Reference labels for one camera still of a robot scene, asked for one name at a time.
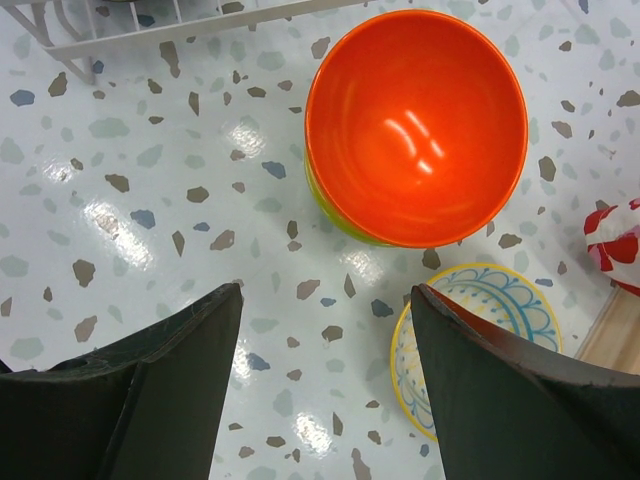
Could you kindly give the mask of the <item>white yellow dotted bowl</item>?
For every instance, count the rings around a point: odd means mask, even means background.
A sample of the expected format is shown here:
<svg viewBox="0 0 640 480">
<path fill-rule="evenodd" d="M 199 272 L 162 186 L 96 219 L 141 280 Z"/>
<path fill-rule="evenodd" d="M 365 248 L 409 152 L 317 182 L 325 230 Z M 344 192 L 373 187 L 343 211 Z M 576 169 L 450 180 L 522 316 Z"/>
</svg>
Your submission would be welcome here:
<svg viewBox="0 0 640 480">
<path fill-rule="evenodd" d="M 438 293 L 463 309 L 548 350 L 563 350 L 557 319 L 544 295 L 521 274 L 489 263 L 462 264 L 428 281 Z M 396 399 L 411 423 L 437 439 L 411 306 L 402 311 L 390 346 L 391 381 Z"/>
</svg>

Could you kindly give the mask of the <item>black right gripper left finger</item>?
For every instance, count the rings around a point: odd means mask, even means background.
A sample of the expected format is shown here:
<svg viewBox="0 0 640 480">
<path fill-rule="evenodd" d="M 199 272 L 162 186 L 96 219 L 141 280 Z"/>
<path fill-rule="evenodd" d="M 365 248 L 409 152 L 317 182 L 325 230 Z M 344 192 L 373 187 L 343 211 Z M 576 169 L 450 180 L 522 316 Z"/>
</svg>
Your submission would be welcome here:
<svg viewBox="0 0 640 480">
<path fill-rule="evenodd" d="M 3 367 L 2 477 L 207 478 L 242 307 L 227 283 L 50 369 Z"/>
</svg>

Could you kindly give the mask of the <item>lime green bowl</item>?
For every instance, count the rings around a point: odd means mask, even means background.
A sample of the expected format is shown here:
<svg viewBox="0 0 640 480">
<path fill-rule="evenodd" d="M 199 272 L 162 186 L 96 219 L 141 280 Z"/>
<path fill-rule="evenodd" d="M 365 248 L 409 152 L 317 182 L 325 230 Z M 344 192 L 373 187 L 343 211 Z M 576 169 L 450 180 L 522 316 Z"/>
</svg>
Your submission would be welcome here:
<svg viewBox="0 0 640 480">
<path fill-rule="evenodd" d="M 304 166 L 306 180 L 313 198 L 315 199 L 316 203 L 323 211 L 323 213 L 336 227 L 338 227 L 350 237 L 369 245 L 380 246 L 384 248 L 402 248 L 402 245 L 400 244 L 385 242 L 383 239 L 380 239 L 376 236 L 371 236 L 367 230 L 362 230 L 357 224 L 353 223 L 349 218 L 345 217 L 340 212 L 340 210 L 325 195 L 324 190 L 316 180 L 308 143 L 305 143 Z"/>
</svg>

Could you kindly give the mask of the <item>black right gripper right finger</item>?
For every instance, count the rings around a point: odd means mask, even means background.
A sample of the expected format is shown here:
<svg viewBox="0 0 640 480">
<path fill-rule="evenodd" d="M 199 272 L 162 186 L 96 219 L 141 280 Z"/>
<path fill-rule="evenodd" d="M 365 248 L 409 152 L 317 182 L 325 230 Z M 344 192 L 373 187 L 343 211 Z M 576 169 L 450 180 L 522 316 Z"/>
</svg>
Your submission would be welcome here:
<svg viewBox="0 0 640 480">
<path fill-rule="evenodd" d="M 638 478 L 638 376 L 541 347 L 426 284 L 411 313 L 446 478 Z"/>
</svg>

